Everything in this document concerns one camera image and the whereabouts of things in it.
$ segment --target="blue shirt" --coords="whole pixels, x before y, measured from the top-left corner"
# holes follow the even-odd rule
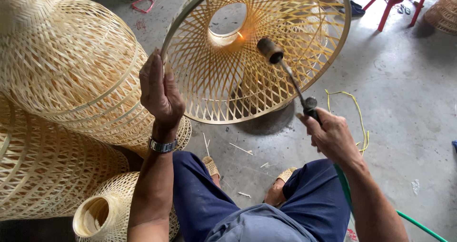
[[[298,222],[269,204],[236,211],[216,224],[206,242],[317,242]]]

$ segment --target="bamboo lampshade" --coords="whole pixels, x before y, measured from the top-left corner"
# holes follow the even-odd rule
[[[214,14],[244,4],[241,25],[227,34],[210,30]],[[297,95],[280,66],[268,64],[257,42],[270,38],[284,51],[301,90],[333,63],[350,26],[349,0],[189,0],[162,47],[175,73],[185,115],[213,124],[236,123],[284,106]]]
[[[457,35],[457,0],[438,0],[424,18],[435,28]]]
[[[139,70],[148,56],[118,16],[90,0],[0,0],[0,19],[0,90],[9,99],[146,154],[154,116],[140,104]],[[188,137],[178,134],[182,147]]]
[[[84,201],[73,218],[78,242],[126,242],[130,204],[139,172],[117,175]],[[179,230],[174,208],[169,216],[169,240]]]
[[[72,216],[125,156],[14,106],[0,94],[0,221]]]

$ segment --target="man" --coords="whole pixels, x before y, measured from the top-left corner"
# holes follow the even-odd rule
[[[141,104],[155,116],[154,149],[143,163],[130,210],[130,242],[167,242],[172,203],[186,242],[343,241],[350,209],[333,163],[351,187],[356,230],[362,242],[408,237],[399,216],[371,177],[342,117],[317,109],[322,121],[300,116],[316,146],[328,159],[307,163],[290,178],[283,173],[265,204],[240,210],[220,189],[219,174],[190,152],[164,152],[173,145],[185,104],[172,73],[163,75],[156,51],[140,71]],[[214,164],[212,159],[205,159]],[[284,203],[280,209],[276,206]]]

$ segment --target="hand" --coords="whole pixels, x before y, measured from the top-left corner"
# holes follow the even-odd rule
[[[186,110],[173,72],[164,75],[160,50],[155,49],[140,70],[141,104],[155,117],[153,138],[171,143],[176,137],[179,122]]]
[[[362,155],[357,148],[344,117],[336,116],[322,108],[316,108],[322,127],[312,117],[298,114],[311,135],[311,145],[317,146],[326,157],[340,166],[358,163]]]

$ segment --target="navy blue pants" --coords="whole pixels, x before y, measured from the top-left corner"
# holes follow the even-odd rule
[[[225,217],[239,210],[218,188],[205,165],[191,152],[173,153],[173,203],[186,242],[202,242]],[[297,169],[283,187],[287,201],[280,210],[320,242],[344,240],[350,208],[333,163],[309,162]]]

